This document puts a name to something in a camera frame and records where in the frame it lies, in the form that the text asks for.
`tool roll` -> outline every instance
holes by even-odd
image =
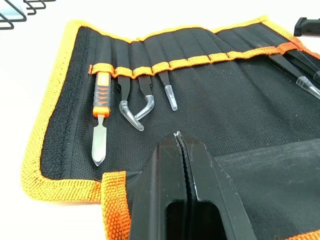
[[[70,22],[25,153],[24,191],[43,201],[101,202],[107,239],[128,239],[141,173],[158,142],[179,131],[200,139],[232,179],[256,239],[320,238],[320,100],[274,56],[320,88],[313,80],[320,56],[265,16],[137,40]],[[162,83],[165,72],[175,111]],[[111,74],[99,166],[92,159],[97,73]],[[139,120],[144,130],[138,131],[119,109],[117,81],[126,77],[127,106],[137,114],[146,105],[138,79],[146,76],[154,109]]]

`metal blade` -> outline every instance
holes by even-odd
[[[107,128],[103,126],[104,116],[98,115],[98,126],[93,128],[92,159],[99,166],[106,157]]]

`white surface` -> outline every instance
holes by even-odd
[[[30,199],[20,185],[21,163],[66,23],[86,20],[135,39],[180,25],[209,29],[267,14],[293,32],[299,17],[320,18],[319,0],[203,1],[56,0],[47,9],[0,31],[0,239],[105,239],[101,206]],[[301,38],[320,53],[320,38]]]

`black fabric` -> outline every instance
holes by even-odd
[[[255,25],[260,36],[254,26],[245,30],[266,44],[276,46],[285,41],[277,33],[267,39],[264,34],[270,34],[265,31],[272,31]],[[104,120],[106,158],[99,167],[93,163],[93,129],[98,121],[92,114],[95,76],[88,75],[90,64],[97,59],[108,63],[109,59],[114,67],[136,68],[192,55],[253,48],[233,30],[218,34],[201,28],[180,31],[126,45],[121,40],[104,42],[105,36],[88,28],[79,30],[43,142],[43,176],[100,181],[105,172],[126,171],[131,210],[139,173],[158,141],[182,131],[200,138],[231,176],[258,239],[281,239],[318,229],[320,163],[315,150],[319,141],[315,139],[320,138],[319,100],[297,86],[295,79],[266,56],[169,71],[177,111],[171,110],[159,76],[152,76],[155,107],[140,121],[143,132],[121,115],[120,94],[113,79],[111,114]],[[139,54],[143,49],[149,50]],[[320,66],[318,59],[308,58]],[[132,80],[129,108],[136,114],[145,104],[138,81]],[[307,141],[304,147],[296,143],[302,141]]]

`orange handle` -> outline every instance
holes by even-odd
[[[111,74],[109,72],[98,72],[95,78],[93,115],[110,115],[110,93],[111,93]]]

